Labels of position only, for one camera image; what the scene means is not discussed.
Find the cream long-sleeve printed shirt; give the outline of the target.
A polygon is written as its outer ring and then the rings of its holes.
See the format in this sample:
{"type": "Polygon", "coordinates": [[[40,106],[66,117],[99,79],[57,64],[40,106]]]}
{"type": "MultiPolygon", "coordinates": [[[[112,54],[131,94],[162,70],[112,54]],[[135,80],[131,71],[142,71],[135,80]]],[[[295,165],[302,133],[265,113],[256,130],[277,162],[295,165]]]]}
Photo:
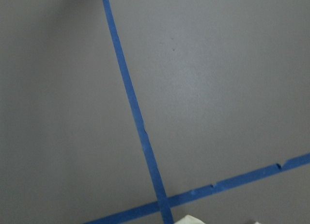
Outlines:
{"type": "Polygon", "coordinates": [[[205,223],[196,217],[186,215],[180,220],[176,221],[174,224],[205,224],[205,223]]]}

